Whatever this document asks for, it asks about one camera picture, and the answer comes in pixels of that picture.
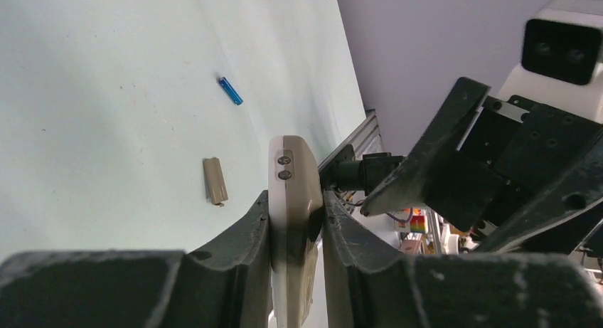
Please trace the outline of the beige battery compartment cover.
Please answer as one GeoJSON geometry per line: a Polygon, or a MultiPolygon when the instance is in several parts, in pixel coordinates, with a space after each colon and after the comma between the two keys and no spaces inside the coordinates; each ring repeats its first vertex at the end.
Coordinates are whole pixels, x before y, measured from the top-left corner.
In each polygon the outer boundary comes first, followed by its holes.
{"type": "Polygon", "coordinates": [[[204,159],[203,174],[210,202],[214,206],[224,207],[225,202],[228,200],[228,190],[226,189],[220,160],[216,157],[204,159]]]}

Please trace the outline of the beige remote control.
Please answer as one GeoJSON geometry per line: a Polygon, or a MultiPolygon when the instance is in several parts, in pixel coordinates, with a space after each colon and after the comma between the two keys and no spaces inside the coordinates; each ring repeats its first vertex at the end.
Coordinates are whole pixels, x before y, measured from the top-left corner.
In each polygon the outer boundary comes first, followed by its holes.
{"type": "Polygon", "coordinates": [[[302,327],[312,304],[324,201],[316,159],[300,136],[269,145],[272,300],[278,327],[302,327]]]}

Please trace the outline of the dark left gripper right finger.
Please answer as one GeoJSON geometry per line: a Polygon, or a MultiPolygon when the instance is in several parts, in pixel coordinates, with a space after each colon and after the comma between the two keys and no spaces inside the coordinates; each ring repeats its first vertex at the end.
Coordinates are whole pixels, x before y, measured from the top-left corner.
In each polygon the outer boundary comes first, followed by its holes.
{"type": "Polygon", "coordinates": [[[561,255],[408,255],[324,193],[330,327],[601,327],[602,296],[561,255]]]}

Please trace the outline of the blue battery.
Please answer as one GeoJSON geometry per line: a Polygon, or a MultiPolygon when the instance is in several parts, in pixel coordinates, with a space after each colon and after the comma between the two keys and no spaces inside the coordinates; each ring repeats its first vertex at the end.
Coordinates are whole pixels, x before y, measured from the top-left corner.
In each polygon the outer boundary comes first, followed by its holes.
{"type": "Polygon", "coordinates": [[[237,106],[243,104],[243,99],[226,77],[219,77],[218,84],[223,89],[225,94],[229,97],[229,99],[233,102],[233,104],[237,106]]]}

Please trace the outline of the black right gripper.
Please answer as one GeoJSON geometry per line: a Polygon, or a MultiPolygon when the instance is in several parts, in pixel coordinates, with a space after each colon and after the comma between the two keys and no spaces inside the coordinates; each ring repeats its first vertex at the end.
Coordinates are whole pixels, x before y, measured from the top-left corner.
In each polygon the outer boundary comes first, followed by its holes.
{"type": "Polygon", "coordinates": [[[361,214],[427,205],[463,231],[497,228],[480,253],[569,255],[602,228],[602,126],[460,77],[361,214]]]}

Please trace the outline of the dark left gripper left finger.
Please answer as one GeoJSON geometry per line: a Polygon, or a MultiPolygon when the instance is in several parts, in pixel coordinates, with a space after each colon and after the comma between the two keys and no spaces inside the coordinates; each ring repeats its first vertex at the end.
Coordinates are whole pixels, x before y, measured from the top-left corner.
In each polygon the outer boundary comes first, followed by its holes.
{"type": "Polygon", "coordinates": [[[29,251],[1,264],[2,327],[266,327],[268,193],[200,248],[29,251]]]}

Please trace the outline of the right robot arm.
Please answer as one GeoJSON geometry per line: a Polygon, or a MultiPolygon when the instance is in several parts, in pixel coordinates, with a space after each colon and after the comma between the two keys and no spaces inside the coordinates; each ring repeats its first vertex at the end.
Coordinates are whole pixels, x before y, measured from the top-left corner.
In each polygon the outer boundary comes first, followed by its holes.
{"type": "Polygon", "coordinates": [[[547,98],[456,81],[412,151],[336,162],[365,216],[427,207],[480,249],[602,253],[602,124],[547,98]]]}

